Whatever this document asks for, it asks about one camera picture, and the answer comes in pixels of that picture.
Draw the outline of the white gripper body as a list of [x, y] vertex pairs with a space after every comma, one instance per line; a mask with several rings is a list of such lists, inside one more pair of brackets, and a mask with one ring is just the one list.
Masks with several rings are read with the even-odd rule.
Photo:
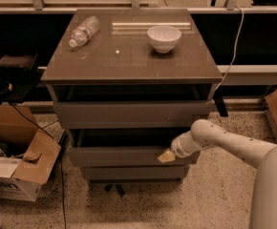
[[202, 150], [203, 146], [193, 138], [191, 132], [178, 135], [171, 143], [171, 151], [179, 158], [186, 158]]

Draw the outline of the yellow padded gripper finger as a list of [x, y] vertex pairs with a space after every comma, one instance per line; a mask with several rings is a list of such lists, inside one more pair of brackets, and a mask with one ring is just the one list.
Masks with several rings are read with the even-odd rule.
[[161, 163], [173, 162], [175, 159], [176, 155], [170, 149], [166, 149], [161, 155], [158, 156], [158, 160]]

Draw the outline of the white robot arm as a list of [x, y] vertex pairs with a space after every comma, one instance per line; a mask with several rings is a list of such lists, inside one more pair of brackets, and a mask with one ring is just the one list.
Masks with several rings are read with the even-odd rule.
[[257, 170], [249, 229], [277, 229], [277, 144], [236, 135], [205, 119], [173, 139], [159, 155], [162, 163], [220, 147]]

